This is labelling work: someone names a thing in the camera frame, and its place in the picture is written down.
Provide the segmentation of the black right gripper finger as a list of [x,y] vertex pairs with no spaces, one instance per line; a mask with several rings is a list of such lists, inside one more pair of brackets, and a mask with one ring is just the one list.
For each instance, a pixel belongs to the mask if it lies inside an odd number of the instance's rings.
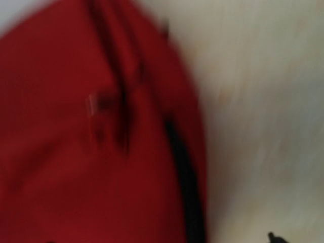
[[273,232],[268,233],[269,243],[286,243],[286,240],[280,236],[275,236]]

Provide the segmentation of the red student backpack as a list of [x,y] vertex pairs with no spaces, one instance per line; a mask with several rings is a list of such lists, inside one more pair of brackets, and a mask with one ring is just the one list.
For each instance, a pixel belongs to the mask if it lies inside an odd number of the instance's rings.
[[56,1],[1,38],[1,242],[206,242],[196,90],[132,1]]

